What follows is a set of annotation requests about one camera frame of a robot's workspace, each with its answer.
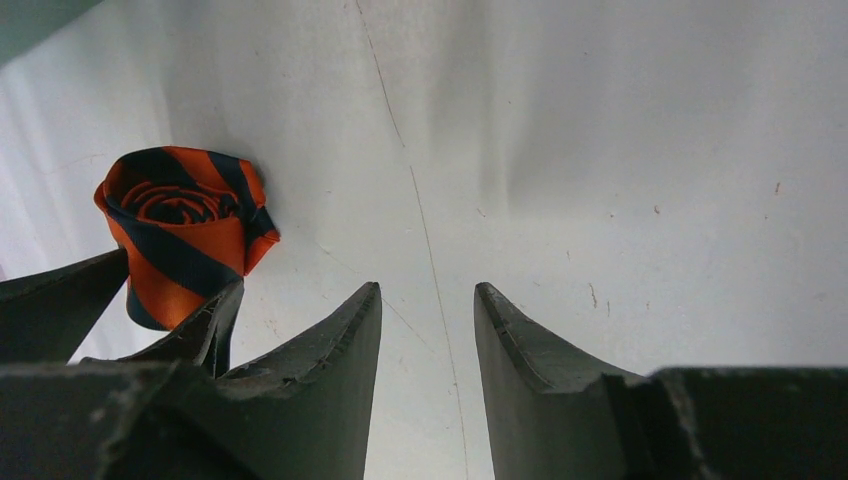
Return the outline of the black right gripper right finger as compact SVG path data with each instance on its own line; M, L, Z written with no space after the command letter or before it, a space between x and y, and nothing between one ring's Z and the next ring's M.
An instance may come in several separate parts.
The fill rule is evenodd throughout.
M843 368L640 376L533 321L488 283L474 326L499 479L843 479Z

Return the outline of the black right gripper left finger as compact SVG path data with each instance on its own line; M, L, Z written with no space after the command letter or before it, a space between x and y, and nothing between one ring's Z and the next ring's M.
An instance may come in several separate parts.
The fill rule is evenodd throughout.
M367 282L219 378L185 362L1 369L5 479L360 479L381 337Z

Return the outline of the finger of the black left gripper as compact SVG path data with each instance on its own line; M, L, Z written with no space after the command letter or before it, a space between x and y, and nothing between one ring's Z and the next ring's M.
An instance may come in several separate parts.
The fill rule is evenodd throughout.
M212 378L224 375L243 296L242 280L228 284L162 339L112 363L180 361L202 367Z
M1 362L68 362L128 277L116 249L1 283Z

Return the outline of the orange navy striped tie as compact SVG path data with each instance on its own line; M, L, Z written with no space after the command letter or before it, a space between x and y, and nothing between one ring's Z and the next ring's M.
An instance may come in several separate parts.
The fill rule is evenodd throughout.
M93 200L127 255L128 315L151 330L176 329L281 239L254 165L214 151L125 154Z

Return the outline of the green compartment organizer tray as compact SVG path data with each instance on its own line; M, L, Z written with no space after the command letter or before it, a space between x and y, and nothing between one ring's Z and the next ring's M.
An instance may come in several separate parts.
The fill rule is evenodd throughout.
M101 0L1 0L1 66L100 3Z

